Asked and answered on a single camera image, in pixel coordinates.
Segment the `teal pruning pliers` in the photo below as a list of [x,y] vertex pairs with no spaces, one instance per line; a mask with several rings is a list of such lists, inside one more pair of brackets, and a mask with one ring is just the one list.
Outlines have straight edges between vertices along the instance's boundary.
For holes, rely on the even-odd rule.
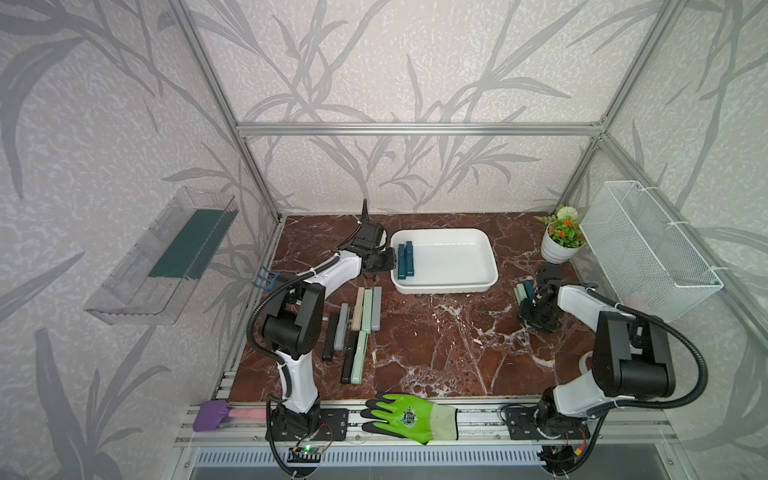
[[535,288],[532,281],[524,281],[523,287],[526,293],[526,297],[533,300],[535,297]]
[[415,274],[413,243],[411,241],[407,241],[404,250],[405,277],[413,277]]
[[399,244],[397,247],[397,279],[406,279],[406,247]]

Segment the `mint green pruning pliers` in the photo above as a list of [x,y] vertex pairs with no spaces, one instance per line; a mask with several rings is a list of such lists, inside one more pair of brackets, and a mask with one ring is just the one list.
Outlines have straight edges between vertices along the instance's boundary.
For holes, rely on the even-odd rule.
[[519,305],[521,305],[523,301],[527,298],[525,288],[522,284],[516,284],[514,291],[515,291],[517,302]]

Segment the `white rectangular storage box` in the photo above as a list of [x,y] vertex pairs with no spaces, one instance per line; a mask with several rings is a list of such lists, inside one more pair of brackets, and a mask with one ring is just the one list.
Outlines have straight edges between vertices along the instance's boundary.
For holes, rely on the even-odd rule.
[[490,240],[475,228],[399,230],[390,245],[413,246],[414,274],[398,277],[390,272],[401,294],[481,293],[498,281],[499,274]]

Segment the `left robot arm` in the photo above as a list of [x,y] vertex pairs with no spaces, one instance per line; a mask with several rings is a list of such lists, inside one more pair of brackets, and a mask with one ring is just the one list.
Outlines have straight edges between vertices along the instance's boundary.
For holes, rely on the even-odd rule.
[[274,360],[280,374],[282,398],[275,408],[267,409],[270,440],[302,439],[321,428],[312,351],[321,332],[327,297],[363,273],[388,272],[394,266],[386,229],[371,220],[364,201],[356,229],[329,259],[299,274],[274,277],[245,332],[251,349]]

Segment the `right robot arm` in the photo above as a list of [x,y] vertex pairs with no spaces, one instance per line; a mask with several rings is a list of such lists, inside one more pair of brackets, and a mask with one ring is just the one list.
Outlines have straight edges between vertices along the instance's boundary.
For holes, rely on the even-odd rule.
[[[703,395],[709,370],[691,340],[663,319],[598,293],[595,284],[569,282],[560,273],[559,266],[547,264],[535,281],[514,288],[524,327],[553,333],[570,314],[594,333],[590,370],[547,388],[533,410],[542,436],[558,438],[615,408],[675,409]],[[694,386],[679,398],[673,395],[672,339],[688,350],[697,368]]]

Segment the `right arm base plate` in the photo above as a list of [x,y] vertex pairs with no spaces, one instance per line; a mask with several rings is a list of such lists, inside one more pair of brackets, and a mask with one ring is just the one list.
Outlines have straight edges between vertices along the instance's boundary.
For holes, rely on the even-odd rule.
[[590,431],[583,418],[560,413],[541,413],[538,407],[521,404],[504,405],[499,416],[511,440],[589,439]]

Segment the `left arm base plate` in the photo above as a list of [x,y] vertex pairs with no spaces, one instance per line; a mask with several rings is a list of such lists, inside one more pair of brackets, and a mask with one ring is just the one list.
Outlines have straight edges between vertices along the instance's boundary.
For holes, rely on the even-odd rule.
[[269,417],[270,438],[280,442],[344,441],[349,427],[349,410],[345,408],[314,408],[299,414],[279,405]]

